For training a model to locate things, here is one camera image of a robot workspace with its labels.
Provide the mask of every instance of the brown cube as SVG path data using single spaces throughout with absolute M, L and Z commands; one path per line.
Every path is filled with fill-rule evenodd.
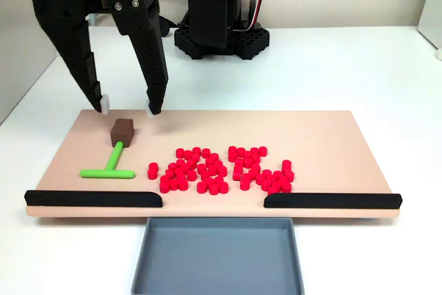
M 133 120 L 132 119 L 116 119 L 110 131 L 110 140 L 112 146 L 118 141 L 123 142 L 125 148 L 131 145 L 133 137 Z

